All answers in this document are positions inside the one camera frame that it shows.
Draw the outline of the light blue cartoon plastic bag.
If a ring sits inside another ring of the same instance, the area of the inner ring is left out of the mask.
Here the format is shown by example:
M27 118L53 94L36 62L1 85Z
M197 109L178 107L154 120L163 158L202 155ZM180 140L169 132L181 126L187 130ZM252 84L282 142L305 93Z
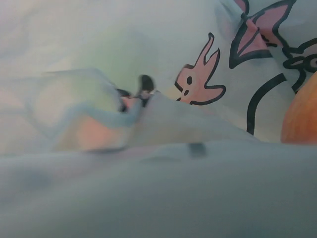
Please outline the light blue cartoon plastic bag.
M3 238L314 238L314 0L3 0Z

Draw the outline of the pink fake peach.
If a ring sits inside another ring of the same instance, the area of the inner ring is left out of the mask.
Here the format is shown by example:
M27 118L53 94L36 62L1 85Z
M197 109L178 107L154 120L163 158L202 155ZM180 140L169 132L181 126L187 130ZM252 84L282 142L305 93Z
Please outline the pink fake peach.
M281 142L317 143L317 74L314 73L298 91L285 114Z

